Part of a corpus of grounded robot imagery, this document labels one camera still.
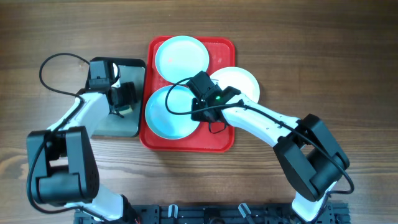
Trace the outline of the green yellow sponge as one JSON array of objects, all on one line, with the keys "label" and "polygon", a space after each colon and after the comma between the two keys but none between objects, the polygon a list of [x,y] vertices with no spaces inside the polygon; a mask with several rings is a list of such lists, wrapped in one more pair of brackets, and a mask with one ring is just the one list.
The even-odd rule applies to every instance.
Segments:
[{"label": "green yellow sponge", "polygon": [[121,114],[128,114],[128,113],[132,113],[133,111],[134,111],[134,108],[131,107],[131,105],[126,106],[126,107],[124,107],[124,108],[122,108],[122,109],[119,110],[119,112],[120,112]]}]

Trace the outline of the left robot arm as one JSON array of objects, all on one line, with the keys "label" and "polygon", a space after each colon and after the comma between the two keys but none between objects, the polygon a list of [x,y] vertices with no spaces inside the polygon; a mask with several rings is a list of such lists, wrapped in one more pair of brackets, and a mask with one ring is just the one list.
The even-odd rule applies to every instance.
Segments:
[{"label": "left robot arm", "polygon": [[139,223],[128,199],[100,184],[90,137],[113,108],[134,99],[134,86],[90,84],[64,117],[27,137],[27,198],[41,213],[79,210],[100,223]]}]

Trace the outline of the white plate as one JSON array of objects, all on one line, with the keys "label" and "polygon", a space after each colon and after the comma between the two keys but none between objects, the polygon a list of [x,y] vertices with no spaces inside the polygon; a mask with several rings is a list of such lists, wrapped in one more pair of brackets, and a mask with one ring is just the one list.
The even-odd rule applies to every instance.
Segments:
[{"label": "white plate", "polygon": [[231,86],[244,93],[255,103],[259,102],[260,87],[256,78],[247,70],[239,67],[225,67],[210,75],[211,80],[222,90]]}]

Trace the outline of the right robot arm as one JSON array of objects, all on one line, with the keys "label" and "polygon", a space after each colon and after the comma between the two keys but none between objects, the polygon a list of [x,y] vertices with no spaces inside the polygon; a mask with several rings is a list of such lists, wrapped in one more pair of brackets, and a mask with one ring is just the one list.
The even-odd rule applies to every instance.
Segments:
[{"label": "right robot arm", "polygon": [[313,114],[299,119],[276,113],[230,86],[191,91],[197,99],[195,109],[207,120],[220,119],[270,145],[296,191],[293,211],[306,222],[318,218],[349,167],[347,155],[324,122]]}]

